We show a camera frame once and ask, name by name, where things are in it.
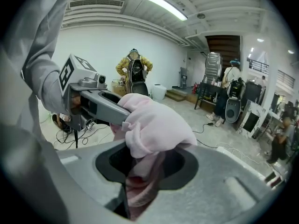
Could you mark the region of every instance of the fire extinguisher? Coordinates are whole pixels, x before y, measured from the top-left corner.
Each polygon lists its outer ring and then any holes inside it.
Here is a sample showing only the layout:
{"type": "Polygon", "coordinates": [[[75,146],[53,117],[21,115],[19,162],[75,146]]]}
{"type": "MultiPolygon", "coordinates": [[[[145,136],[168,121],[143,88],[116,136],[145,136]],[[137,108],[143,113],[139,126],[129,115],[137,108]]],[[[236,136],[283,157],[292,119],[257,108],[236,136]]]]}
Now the fire extinguisher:
{"type": "Polygon", "coordinates": [[[197,87],[198,87],[198,84],[195,83],[194,86],[193,86],[193,89],[192,89],[192,93],[193,93],[193,94],[196,93],[197,87]]]}

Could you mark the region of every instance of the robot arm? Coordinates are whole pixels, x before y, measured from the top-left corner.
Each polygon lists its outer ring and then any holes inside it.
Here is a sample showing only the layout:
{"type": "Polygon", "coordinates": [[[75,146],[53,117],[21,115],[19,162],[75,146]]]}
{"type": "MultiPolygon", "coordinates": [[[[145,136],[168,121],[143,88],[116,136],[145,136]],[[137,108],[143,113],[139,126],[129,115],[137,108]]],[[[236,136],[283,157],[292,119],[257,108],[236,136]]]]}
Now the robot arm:
{"type": "Polygon", "coordinates": [[[121,125],[130,112],[117,105],[121,96],[107,90],[106,77],[98,74],[88,61],[70,55],[59,81],[63,102],[71,120],[66,124],[80,131],[97,119],[121,125]],[[72,109],[72,97],[81,96],[81,106],[72,109]]]}

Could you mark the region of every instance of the white wall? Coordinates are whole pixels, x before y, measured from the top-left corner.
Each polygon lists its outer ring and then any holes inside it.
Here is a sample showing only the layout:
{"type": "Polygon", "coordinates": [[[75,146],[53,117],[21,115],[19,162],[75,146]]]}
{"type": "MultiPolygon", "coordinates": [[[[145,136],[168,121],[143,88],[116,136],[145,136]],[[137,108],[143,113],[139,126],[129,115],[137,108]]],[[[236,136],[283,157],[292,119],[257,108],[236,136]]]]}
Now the white wall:
{"type": "Polygon", "coordinates": [[[185,67],[187,49],[163,37],[131,28],[95,26],[62,30],[53,60],[62,67],[70,53],[86,59],[106,76],[111,89],[112,80],[120,78],[116,65],[133,48],[153,62],[146,81],[149,91],[153,84],[167,89],[179,85],[179,71],[185,67]]]}
{"type": "Polygon", "coordinates": [[[193,86],[194,83],[199,84],[202,81],[206,69],[205,62],[206,59],[201,55],[199,51],[187,52],[187,86],[193,86]]]}

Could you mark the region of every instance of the fluorescent light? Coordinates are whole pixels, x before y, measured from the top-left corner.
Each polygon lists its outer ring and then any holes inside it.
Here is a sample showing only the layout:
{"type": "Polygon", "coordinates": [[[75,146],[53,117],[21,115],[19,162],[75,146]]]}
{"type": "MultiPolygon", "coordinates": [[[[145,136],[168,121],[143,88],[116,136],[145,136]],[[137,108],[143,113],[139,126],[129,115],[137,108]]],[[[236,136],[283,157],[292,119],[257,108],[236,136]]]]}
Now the fluorescent light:
{"type": "Polygon", "coordinates": [[[173,5],[171,5],[165,0],[149,0],[149,1],[154,2],[159,6],[165,8],[167,11],[171,12],[173,15],[175,15],[177,18],[179,18],[182,21],[186,21],[188,19],[184,14],[182,14],[173,5]]]}

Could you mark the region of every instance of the shoe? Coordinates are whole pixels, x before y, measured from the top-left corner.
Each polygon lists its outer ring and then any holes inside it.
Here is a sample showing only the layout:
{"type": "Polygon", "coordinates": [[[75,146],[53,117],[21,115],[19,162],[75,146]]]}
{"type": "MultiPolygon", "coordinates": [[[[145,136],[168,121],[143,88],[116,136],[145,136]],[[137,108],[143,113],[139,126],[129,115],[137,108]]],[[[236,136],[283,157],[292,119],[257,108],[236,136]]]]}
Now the shoe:
{"type": "Polygon", "coordinates": [[[207,117],[210,121],[214,121],[214,117],[215,117],[215,115],[214,115],[214,113],[212,113],[212,114],[207,114],[206,117],[207,117]]]}
{"type": "Polygon", "coordinates": [[[222,125],[224,119],[220,118],[216,123],[215,123],[215,126],[216,127],[219,127],[220,125],[222,125]]]}

